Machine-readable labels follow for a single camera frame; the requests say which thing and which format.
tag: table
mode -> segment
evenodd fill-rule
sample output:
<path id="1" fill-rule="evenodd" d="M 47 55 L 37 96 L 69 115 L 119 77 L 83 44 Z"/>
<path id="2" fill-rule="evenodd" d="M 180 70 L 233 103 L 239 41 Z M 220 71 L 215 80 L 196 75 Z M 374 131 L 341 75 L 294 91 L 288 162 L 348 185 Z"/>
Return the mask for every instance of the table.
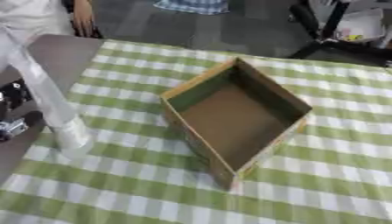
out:
<path id="1" fill-rule="evenodd" d="M 78 80 L 102 43 L 98 39 L 44 35 L 29 46 L 29 51 L 51 75 L 60 90 L 66 92 Z M 0 77 L 2 86 L 19 79 L 20 75 L 15 69 L 8 67 L 0 73 Z M 34 102 L 28 102 L 13 111 L 12 116 L 19 117 L 35 109 Z M 43 127 L 41 122 L 12 141 L 0 144 L 0 184 L 11 175 Z"/>
<path id="2" fill-rule="evenodd" d="M 158 95 L 233 56 L 313 112 L 224 192 L 168 128 Z M 0 223 L 390 223 L 391 73 L 108 40 L 68 95 L 94 149 L 69 161 L 45 129 L 0 190 Z"/>

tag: hand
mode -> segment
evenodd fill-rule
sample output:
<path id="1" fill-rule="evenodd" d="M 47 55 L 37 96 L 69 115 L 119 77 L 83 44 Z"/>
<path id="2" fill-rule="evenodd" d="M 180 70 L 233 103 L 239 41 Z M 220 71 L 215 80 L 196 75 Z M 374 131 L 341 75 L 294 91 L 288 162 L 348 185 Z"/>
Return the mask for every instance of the hand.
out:
<path id="1" fill-rule="evenodd" d="M 88 0 L 75 0 L 73 7 L 73 24 L 82 37 L 90 37 L 93 32 L 94 13 Z"/>

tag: chair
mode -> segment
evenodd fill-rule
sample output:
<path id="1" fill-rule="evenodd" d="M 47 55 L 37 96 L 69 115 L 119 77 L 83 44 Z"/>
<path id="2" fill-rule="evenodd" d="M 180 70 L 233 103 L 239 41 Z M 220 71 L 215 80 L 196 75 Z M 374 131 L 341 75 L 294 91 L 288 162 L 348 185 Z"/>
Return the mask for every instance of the chair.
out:
<path id="1" fill-rule="evenodd" d="M 312 9 L 306 0 L 300 0 L 290 7 L 290 20 L 298 21 L 313 38 L 312 42 L 305 45 L 299 51 L 289 56 L 290 59 L 305 59 L 316 51 L 326 48 L 338 49 L 351 53 L 354 57 L 373 60 L 382 67 L 392 66 L 392 50 L 380 49 L 365 44 L 357 44 L 333 38 L 340 20 L 347 11 L 350 2 L 347 0 L 335 0 L 336 5 L 328 18 L 323 29 L 319 29 L 319 21 L 312 13 Z"/>

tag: green stripe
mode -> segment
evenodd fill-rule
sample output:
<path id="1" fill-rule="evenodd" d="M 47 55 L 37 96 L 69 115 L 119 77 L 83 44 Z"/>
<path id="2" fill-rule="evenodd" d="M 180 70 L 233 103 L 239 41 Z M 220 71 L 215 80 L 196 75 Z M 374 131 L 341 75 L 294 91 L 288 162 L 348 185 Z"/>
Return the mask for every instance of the green stripe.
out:
<path id="1" fill-rule="evenodd" d="M 354 119 L 370 123 L 392 123 L 392 115 L 374 114 L 370 112 L 354 111 L 343 108 L 323 108 L 313 106 L 313 111 L 318 116 L 333 116 L 342 119 Z"/>
<path id="2" fill-rule="evenodd" d="M 95 68 L 102 71 L 124 73 L 124 74 L 126 73 L 144 74 L 150 76 L 161 76 L 161 77 L 167 77 L 172 79 L 184 79 L 184 80 L 190 80 L 191 78 L 197 75 L 196 73 L 188 73 L 186 70 L 183 72 L 177 72 L 171 69 L 154 69 L 149 67 L 136 67 L 131 65 L 120 66 L 120 65 L 112 65 L 112 64 L 105 64 L 99 62 L 94 62 L 90 68 Z"/>
<path id="3" fill-rule="evenodd" d="M 81 77 L 78 83 L 83 85 L 94 86 L 94 87 L 122 88 L 122 89 L 127 89 L 132 91 L 149 92 L 156 95 L 161 95 L 165 91 L 171 89 L 170 87 L 163 86 L 163 85 L 151 85 L 151 84 L 142 84 L 136 82 L 127 82 L 126 80 L 106 80 L 103 78 L 91 78 L 86 76 Z"/>
<path id="4" fill-rule="evenodd" d="M 106 56 L 116 56 L 116 57 L 124 57 L 124 58 L 130 58 L 130 59 L 141 59 L 141 57 L 149 57 L 149 61 L 156 61 L 156 62 L 166 62 L 166 63 L 181 63 L 187 66 L 200 66 L 200 67 L 213 67 L 216 64 L 219 64 L 220 62 L 217 61 L 212 61 L 210 59 L 197 59 L 194 57 L 179 57 L 179 56 L 161 56 L 161 55 L 155 55 L 154 53 L 156 52 L 151 52 L 151 53 L 139 53 L 139 52 L 123 52 L 121 50 L 111 50 L 111 49 L 102 49 L 102 52 L 99 52 L 98 54 L 101 55 L 106 55 Z M 243 55 L 243 58 L 248 58 L 252 60 L 254 57 L 250 57 L 248 55 Z M 269 59 L 269 58 L 263 58 L 261 60 L 266 60 L 266 61 L 282 61 L 286 62 L 287 60 L 280 60 L 280 59 Z M 358 65 L 348 65 L 348 64 L 339 64 L 339 63 L 329 63 L 329 62 L 321 62 L 321 61 L 306 61 L 306 60 L 294 60 L 291 63 L 294 64 L 299 64 L 303 66 L 318 66 L 318 67 L 326 67 L 327 69 L 331 69 L 331 75 L 324 75 L 324 74 L 315 74 L 315 73 L 301 73 L 299 71 L 292 70 L 292 68 L 276 68 L 272 66 L 259 66 L 258 68 L 262 69 L 263 71 L 266 71 L 267 74 L 273 75 L 277 70 L 280 70 L 280 74 L 282 73 L 281 71 L 285 71 L 287 74 L 285 76 L 290 77 L 288 75 L 303 75 L 303 78 L 306 78 L 308 80 L 320 80 L 320 81 L 336 81 L 336 82 L 341 82 L 341 83 L 346 83 L 346 84 L 354 84 L 354 85 L 362 85 L 366 86 L 369 85 L 370 87 L 374 88 L 386 88 L 389 89 L 389 87 L 392 85 L 392 81 L 378 81 L 378 80 L 360 80 L 359 78 L 349 76 L 349 77 L 339 77 L 336 75 L 333 75 L 334 67 L 344 67 L 347 69 L 360 69 L 360 70 L 366 70 L 369 72 L 377 72 L 377 73 L 385 73 L 386 71 L 382 68 L 379 67 L 371 67 L 371 66 L 358 66 Z"/>
<path id="5" fill-rule="evenodd" d="M 124 120 L 109 119 L 99 116 L 84 115 L 87 126 L 97 130 L 113 130 L 146 137 L 159 137 L 167 140 L 179 139 L 179 133 L 168 127 L 152 124 L 126 122 Z"/>
<path id="6" fill-rule="evenodd" d="M 321 61 L 321 60 L 298 60 L 298 59 L 278 59 L 278 58 L 263 58 L 267 61 L 280 61 L 284 63 L 299 64 L 308 67 L 343 67 L 346 69 L 360 69 L 369 72 L 382 72 L 384 68 L 378 66 L 363 66 L 350 63 L 340 63 L 333 61 Z"/>
<path id="7" fill-rule="evenodd" d="M 108 108 L 127 109 L 133 111 L 148 112 L 152 114 L 161 114 L 161 105 L 158 103 L 145 103 L 133 100 L 120 100 L 109 97 L 94 96 L 88 94 L 70 94 L 69 98 L 72 102 L 78 102 L 87 105 L 100 105 Z M 314 135 L 319 137 L 338 138 L 347 141 L 357 141 L 378 145 L 392 145 L 392 140 L 389 135 L 359 132 L 350 129 L 333 129 L 327 127 L 307 125 L 304 129 L 307 135 Z"/>
<path id="8" fill-rule="evenodd" d="M 118 57 L 125 58 L 130 60 L 140 60 L 142 56 L 149 55 L 149 61 L 160 62 L 160 63 L 177 63 L 184 64 L 187 66 L 193 67 L 213 67 L 216 65 L 217 61 L 212 61 L 209 59 L 196 59 L 194 57 L 179 57 L 179 56 L 161 56 L 153 53 L 145 53 L 145 52 L 124 52 L 121 50 L 110 50 L 110 49 L 102 49 L 99 51 L 99 55 L 109 56 L 109 57 Z"/>
<path id="9" fill-rule="evenodd" d="M 153 47 L 156 48 L 155 51 L 152 51 L 150 54 L 154 54 L 157 55 L 159 58 L 166 58 L 166 57 L 170 57 L 170 56 L 166 56 L 166 55 L 160 55 L 159 51 L 160 50 L 174 50 L 174 51 L 189 51 L 188 55 L 191 55 L 190 58 L 195 59 L 195 60 L 203 60 L 203 59 L 197 59 L 192 57 L 193 54 L 189 49 L 185 49 L 182 47 L 176 47 L 176 46 L 171 46 L 171 45 L 154 45 L 154 44 L 146 44 L 146 43 L 136 43 L 136 42 L 122 42 L 122 41 L 117 41 L 117 40 L 113 40 L 110 41 L 114 44 L 117 44 L 116 42 L 121 42 L 120 45 L 118 46 L 120 49 L 119 52 L 122 52 L 122 46 L 124 45 L 134 45 L 134 46 L 149 46 L 149 47 Z M 101 55 L 108 55 L 108 56 L 112 56 L 113 51 L 117 51 L 117 50 L 113 50 L 113 49 L 108 49 L 108 48 L 104 48 L 104 46 L 101 48 L 101 50 L 98 52 L 98 54 Z M 246 54 L 241 54 L 241 53 L 231 53 L 231 52 L 221 52 L 221 51 L 208 51 L 208 53 L 210 54 L 226 54 L 226 55 L 232 55 L 233 57 L 242 57 L 245 59 L 254 59 L 255 56 L 249 56 Z M 188 58 L 188 57 L 183 57 L 183 56 L 176 56 L 178 58 Z M 380 68 L 378 66 L 363 66 L 363 65 L 355 65 L 355 64 L 348 64 L 348 63 L 339 63 L 339 62 L 330 62 L 330 61 L 318 61 L 318 60 L 298 60 L 298 59 L 278 59 L 278 58 L 260 58 L 260 60 L 266 60 L 266 61 L 276 61 L 276 62 L 283 62 L 283 63 L 291 63 L 291 64 L 299 64 L 299 65 L 303 65 L 303 66 L 310 66 L 310 67 L 344 67 L 347 69 L 350 68 L 354 68 L 354 69 L 360 69 L 360 70 L 365 70 L 365 71 L 369 71 L 369 72 L 383 72 L 384 68 Z"/>
<path id="10" fill-rule="evenodd" d="M 18 214 L 37 215 L 47 219 L 68 221 L 73 224 L 178 223 L 136 216 L 118 211 L 107 211 L 93 206 L 75 204 L 57 199 L 47 199 L 23 193 L 6 192 L 4 190 L 0 190 L 0 196 L 2 199 L 2 203 L 0 203 L 1 210 L 8 210 Z"/>
<path id="11" fill-rule="evenodd" d="M 306 125 L 304 134 L 318 137 L 330 137 L 347 140 L 350 142 L 368 143 L 391 146 L 392 138 L 390 135 L 359 132 L 351 129 L 332 129 L 321 126 Z"/>
<path id="12" fill-rule="evenodd" d="M 92 77 L 82 77 L 78 83 L 96 87 L 123 88 L 133 91 L 150 92 L 156 95 L 161 95 L 164 91 L 170 89 L 170 87 L 162 85 L 140 84 L 127 82 L 126 80 L 105 80 L 103 78 Z M 302 87 L 296 85 L 283 85 L 283 87 L 296 95 L 309 95 L 312 97 L 325 97 L 352 102 L 371 102 L 388 106 L 392 105 L 392 98 L 381 95 L 349 94 L 341 91 L 325 90 L 318 87 Z"/>
<path id="13" fill-rule="evenodd" d="M 392 105 L 392 98 L 380 95 L 349 94 L 341 91 L 325 90 L 319 87 L 302 87 L 295 85 L 283 85 L 296 95 L 310 95 L 312 97 L 325 97 L 348 102 L 365 102 L 381 105 Z"/>
<path id="14" fill-rule="evenodd" d="M 349 165 L 362 169 L 392 172 L 392 159 L 380 157 L 368 157 L 359 154 L 346 154 L 331 150 L 315 150 L 313 148 L 285 145 L 284 150 L 277 154 L 288 158 L 299 158 L 303 160 L 319 161 L 333 165 Z"/>
<path id="15" fill-rule="evenodd" d="M 267 67 L 267 66 L 259 66 L 259 70 L 267 75 L 274 76 L 275 74 L 282 77 L 288 78 L 298 78 L 298 79 L 306 79 L 309 81 L 328 81 L 331 84 L 334 82 L 342 83 L 342 84 L 349 84 L 355 86 L 365 86 L 371 88 L 385 88 L 389 89 L 392 86 L 392 81 L 381 81 L 381 80 L 361 80 L 360 78 L 353 77 L 353 76 L 337 76 L 333 74 L 317 74 L 309 72 L 298 72 L 295 70 L 291 70 L 289 68 L 274 68 L 274 67 Z"/>
<path id="16" fill-rule="evenodd" d="M 152 114 L 162 114 L 162 106 L 160 103 L 146 103 L 136 100 L 122 100 L 105 96 L 97 96 L 93 94 L 76 94 L 70 93 L 68 95 L 70 102 L 77 102 L 85 105 L 98 105 L 107 108 L 124 109 L 139 112 L 146 112 Z"/>
<path id="17" fill-rule="evenodd" d="M 44 135 L 43 138 L 41 137 L 36 144 L 52 147 L 49 142 L 51 142 L 49 135 Z M 284 154 L 290 154 L 290 152 L 291 149 L 281 150 L 281 153 Z M 140 164 L 183 169 L 189 172 L 199 172 L 203 167 L 195 156 L 156 152 L 142 148 L 127 148 L 113 143 L 96 143 L 91 154 L 98 157 L 114 158 Z M 286 171 L 277 171 L 266 168 L 257 168 L 255 170 L 257 171 L 252 171 L 245 180 L 271 183 L 278 186 L 295 186 L 313 191 L 336 193 L 370 200 L 392 200 L 392 187 L 358 183 L 337 178 L 321 178 L 319 176 L 302 173 L 290 172 L 290 175 L 286 177 L 288 173 Z"/>
<path id="18" fill-rule="evenodd" d="M 80 177 L 83 178 L 77 178 L 78 182 L 76 183 L 95 189 L 127 193 L 156 200 L 168 200 L 189 206 L 210 207 L 212 209 L 224 211 L 234 209 L 240 213 L 259 217 L 262 216 L 281 221 L 316 223 L 319 222 L 320 215 L 334 216 L 337 220 L 344 221 L 346 223 L 355 223 L 358 221 L 367 221 L 368 223 L 382 223 L 383 221 L 386 221 L 350 213 L 332 212 L 308 206 L 293 206 L 284 202 L 275 202 L 245 196 L 239 197 L 232 195 L 231 197 L 228 197 L 227 194 L 223 191 L 212 192 L 207 190 L 196 190 L 194 188 L 179 185 L 167 185 L 165 183 L 158 183 L 136 178 L 117 177 L 115 175 L 108 175 L 101 172 L 83 171 L 71 166 L 64 166 L 60 164 L 36 163 L 26 160 L 24 161 L 23 168 L 24 169 L 19 169 L 18 173 L 67 183 L 75 183 L 74 181 L 76 180 L 74 175 L 67 174 L 79 173 Z M 108 181 L 119 184 L 108 185 Z M 231 199 L 234 199 L 234 201 L 238 201 L 240 203 L 233 207 L 233 205 L 229 203 Z M 273 207 L 273 210 L 278 210 L 279 213 L 275 213 L 271 209 L 260 209 L 261 207 Z M 293 212 L 294 214 L 303 215 L 291 216 L 286 212 Z"/>
<path id="19" fill-rule="evenodd" d="M 126 82 L 121 80 L 105 80 L 101 78 L 82 77 L 78 83 L 96 87 L 123 88 L 133 91 L 149 92 L 161 95 L 169 87 Z M 343 119 L 354 119 L 370 123 L 392 123 L 392 115 L 374 114 L 369 112 L 353 111 L 343 108 L 323 108 L 313 106 L 313 113 L 318 116 L 334 116 Z"/>

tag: white fabric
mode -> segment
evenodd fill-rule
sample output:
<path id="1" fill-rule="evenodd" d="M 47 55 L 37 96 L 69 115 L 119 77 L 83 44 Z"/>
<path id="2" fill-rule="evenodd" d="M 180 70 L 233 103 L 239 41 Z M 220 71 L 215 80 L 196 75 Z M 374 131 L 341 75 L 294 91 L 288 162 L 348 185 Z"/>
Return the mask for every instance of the white fabric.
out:
<path id="1" fill-rule="evenodd" d="M 0 25 L 28 45 L 42 34 L 72 34 L 60 0 L 0 0 Z"/>

